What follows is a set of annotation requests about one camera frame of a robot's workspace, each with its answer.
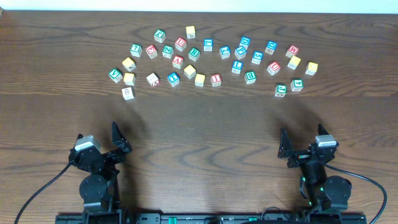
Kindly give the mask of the yellow C block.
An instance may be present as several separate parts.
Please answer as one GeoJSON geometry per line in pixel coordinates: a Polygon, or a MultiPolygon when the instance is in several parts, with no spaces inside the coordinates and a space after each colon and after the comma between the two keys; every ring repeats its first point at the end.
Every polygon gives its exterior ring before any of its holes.
{"type": "Polygon", "coordinates": [[[125,73],[123,81],[126,85],[134,86],[136,82],[136,76],[133,73],[125,73]]]}

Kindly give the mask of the yellow O block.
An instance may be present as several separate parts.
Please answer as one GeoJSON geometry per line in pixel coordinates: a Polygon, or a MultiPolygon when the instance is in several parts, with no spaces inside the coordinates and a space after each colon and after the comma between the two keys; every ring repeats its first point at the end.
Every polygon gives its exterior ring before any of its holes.
{"type": "Polygon", "coordinates": [[[197,73],[195,76],[195,85],[203,87],[205,83],[205,78],[205,75],[197,73]]]}

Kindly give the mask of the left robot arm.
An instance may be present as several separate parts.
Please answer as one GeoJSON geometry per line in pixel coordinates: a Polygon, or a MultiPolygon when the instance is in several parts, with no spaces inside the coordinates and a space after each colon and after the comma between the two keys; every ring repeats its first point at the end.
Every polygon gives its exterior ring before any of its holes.
{"type": "Polygon", "coordinates": [[[83,199],[83,223],[130,223],[131,214],[120,207],[120,195],[116,164],[126,160],[132,151],[116,122],[112,123],[112,142],[116,148],[101,153],[100,144],[93,136],[79,134],[68,157],[77,169],[89,172],[79,188],[83,199]]]}

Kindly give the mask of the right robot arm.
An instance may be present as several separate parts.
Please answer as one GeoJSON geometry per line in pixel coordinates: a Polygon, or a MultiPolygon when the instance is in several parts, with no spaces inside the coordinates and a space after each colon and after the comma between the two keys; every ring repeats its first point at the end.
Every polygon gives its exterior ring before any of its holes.
{"type": "Polygon", "coordinates": [[[328,176],[326,163],[335,158],[339,146],[322,124],[318,125],[315,142],[306,150],[296,151],[287,131],[280,130],[280,146],[277,157],[287,159],[287,167],[298,167],[302,176],[300,193],[308,199],[310,208],[300,212],[300,219],[307,223],[343,223],[342,212],[348,209],[352,184],[338,176],[328,176]]]}

